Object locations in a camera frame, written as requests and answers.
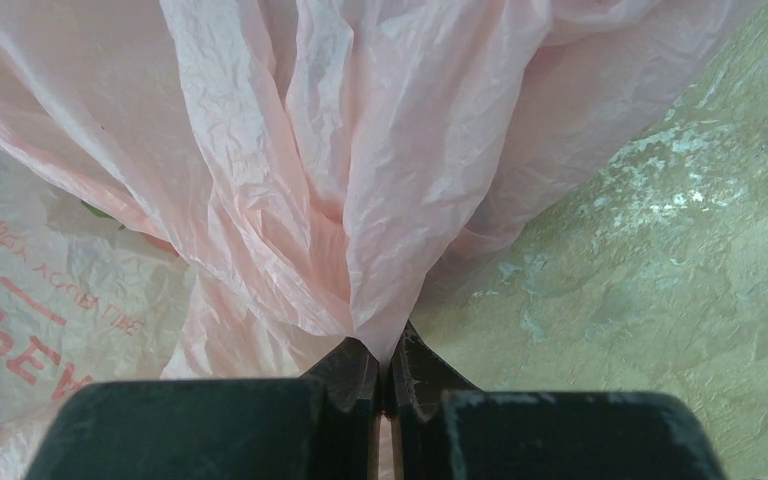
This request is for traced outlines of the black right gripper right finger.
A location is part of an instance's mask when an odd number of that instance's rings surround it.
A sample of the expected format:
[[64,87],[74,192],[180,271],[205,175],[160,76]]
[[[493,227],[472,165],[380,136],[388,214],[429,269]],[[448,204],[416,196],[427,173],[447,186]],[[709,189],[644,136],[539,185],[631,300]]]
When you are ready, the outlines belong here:
[[722,479],[704,428],[656,392],[485,391],[412,325],[388,371],[399,479]]

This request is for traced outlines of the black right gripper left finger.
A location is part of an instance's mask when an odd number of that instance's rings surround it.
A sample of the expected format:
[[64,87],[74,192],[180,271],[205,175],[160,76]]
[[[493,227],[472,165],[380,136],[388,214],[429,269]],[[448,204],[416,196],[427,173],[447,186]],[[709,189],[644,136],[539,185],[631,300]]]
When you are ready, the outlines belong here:
[[30,479],[370,479],[379,366],[347,338],[296,378],[121,381],[60,409]]

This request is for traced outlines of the pink plastic bag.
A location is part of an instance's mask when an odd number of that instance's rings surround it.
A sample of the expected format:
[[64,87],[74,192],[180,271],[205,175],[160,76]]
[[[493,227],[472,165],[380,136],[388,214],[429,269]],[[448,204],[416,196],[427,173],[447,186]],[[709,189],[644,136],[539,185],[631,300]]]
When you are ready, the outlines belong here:
[[754,1],[0,1],[0,149],[196,269],[122,375],[380,359],[656,122]]

